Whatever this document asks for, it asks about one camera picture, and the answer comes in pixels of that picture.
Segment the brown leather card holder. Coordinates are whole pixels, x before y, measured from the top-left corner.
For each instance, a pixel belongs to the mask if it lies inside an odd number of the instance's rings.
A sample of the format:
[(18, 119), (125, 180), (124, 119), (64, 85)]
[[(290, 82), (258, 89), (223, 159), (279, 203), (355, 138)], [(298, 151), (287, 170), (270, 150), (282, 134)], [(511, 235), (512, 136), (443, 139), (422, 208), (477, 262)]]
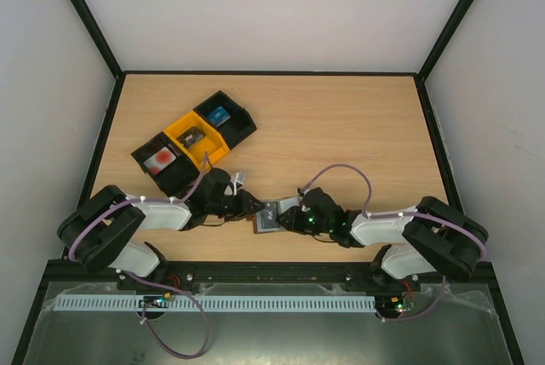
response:
[(289, 208), (299, 206), (300, 200), (299, 197), (288, 197), (263, 201), (263, 204), (264, 209), (253, 218), (253, 231), (257, 235), (285, 231), (278, 223), (278, 217)]

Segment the white red card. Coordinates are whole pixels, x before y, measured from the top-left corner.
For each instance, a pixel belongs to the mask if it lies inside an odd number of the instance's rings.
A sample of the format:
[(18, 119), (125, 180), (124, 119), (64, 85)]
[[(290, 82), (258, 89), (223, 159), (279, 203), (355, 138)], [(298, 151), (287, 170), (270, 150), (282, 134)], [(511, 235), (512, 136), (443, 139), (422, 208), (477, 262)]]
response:
[(163, 147), (147, 158), (144, 162), (144, 166), (151, 176), (157, 176), (175, 159), (175, 154), (168, 147)]

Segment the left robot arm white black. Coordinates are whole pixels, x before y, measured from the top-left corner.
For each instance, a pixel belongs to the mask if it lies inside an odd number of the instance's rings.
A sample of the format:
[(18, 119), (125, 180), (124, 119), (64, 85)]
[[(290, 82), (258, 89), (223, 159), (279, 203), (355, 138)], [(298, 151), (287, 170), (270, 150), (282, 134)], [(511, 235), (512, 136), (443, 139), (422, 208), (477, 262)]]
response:
[(212, 168), (199, 174), (180, 197), (133, 197), (107, 185), (62, 221), (57, 236), (68, 249), (68, 259), (88, 272), (111, 268), (148, 277), (165, 258), (149, 242), (134, 241), (136, 232), (188, 231), (211, 215), (227, 223), (264, 208), (238, 175)]

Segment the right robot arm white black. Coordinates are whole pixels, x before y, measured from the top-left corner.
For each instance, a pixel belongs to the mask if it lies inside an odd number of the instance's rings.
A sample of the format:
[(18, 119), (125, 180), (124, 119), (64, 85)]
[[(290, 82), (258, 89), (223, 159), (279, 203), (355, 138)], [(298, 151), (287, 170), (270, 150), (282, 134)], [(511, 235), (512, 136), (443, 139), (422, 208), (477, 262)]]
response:
[(316, 188), (277, 215), (287, 231), (326, 235), (343, 248), (380, 244), (371, 261), (371, 281), (388, 290), (413, 276), (437, 272), (448, 280), (466, 282), (487, 257), (488, 231), (436, 197), (423, 197), (408, 208), (390, 212), (343, 209)]

